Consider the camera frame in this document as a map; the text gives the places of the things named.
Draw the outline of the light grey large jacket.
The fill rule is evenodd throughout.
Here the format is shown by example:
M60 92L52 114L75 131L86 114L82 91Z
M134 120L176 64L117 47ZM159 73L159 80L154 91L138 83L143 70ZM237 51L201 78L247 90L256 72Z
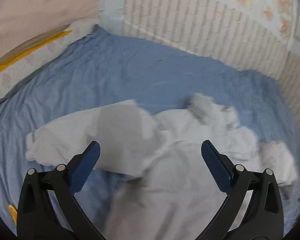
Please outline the light grey large jacket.
M63 116L27 135L26 158L55 166L97 141L96 167L128 177L111 202L104 236L195 239L225 199L202 158L205 140L249 171L273 170L285 196L299 180L284 142L259 142L234 107L199 93L186 109L155 115L127 100Z

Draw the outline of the floral mattress side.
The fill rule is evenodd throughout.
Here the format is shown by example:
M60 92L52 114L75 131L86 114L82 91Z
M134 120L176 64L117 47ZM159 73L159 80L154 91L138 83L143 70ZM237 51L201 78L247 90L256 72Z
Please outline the floral mattress side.
M76 21L66 29L72 30L71 33L40 47L0 72L0 99L23 78L61 55L70 44L91 33L96 24L97 19Z

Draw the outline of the yellow tape strip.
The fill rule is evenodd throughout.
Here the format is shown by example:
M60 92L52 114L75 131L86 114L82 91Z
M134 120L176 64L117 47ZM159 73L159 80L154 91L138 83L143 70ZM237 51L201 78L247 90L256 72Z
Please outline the yellow tape strip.
M55 29L47 31L38 36L35 36L30 40L25 41L24 43L15 47L11 51L7 52L4 56L0 58L0 72L2 72L7 67L14 64L15 62L26 57L27 55L31 54L32 52L39 49L40 47L54 40L57 40L58 38L68 35L69 33L72 32L72 30L66 30L69 26L70 26L69 24L66 24L61 27L57 27Z

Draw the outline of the blue bed sheet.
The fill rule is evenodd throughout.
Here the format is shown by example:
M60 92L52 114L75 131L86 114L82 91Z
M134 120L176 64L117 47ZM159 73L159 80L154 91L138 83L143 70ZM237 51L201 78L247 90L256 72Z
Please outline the blue bed sheet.
M19 239L18 204L27 171L49 172L57 166L26 158L29 133L63 116L127 100L151 115L186 109L197 93L234 107L240 124L259 142L286 144L299 180L290 196L279 188L283 239L300 239L300 139L279 83L254 70L236 70L209 57L113 35L100 27L20 81L0 101L0 239ZM111 202L128 177L96 164L75 199L107 239L103 232ZM70 230L55 193L48 194L61 226Z

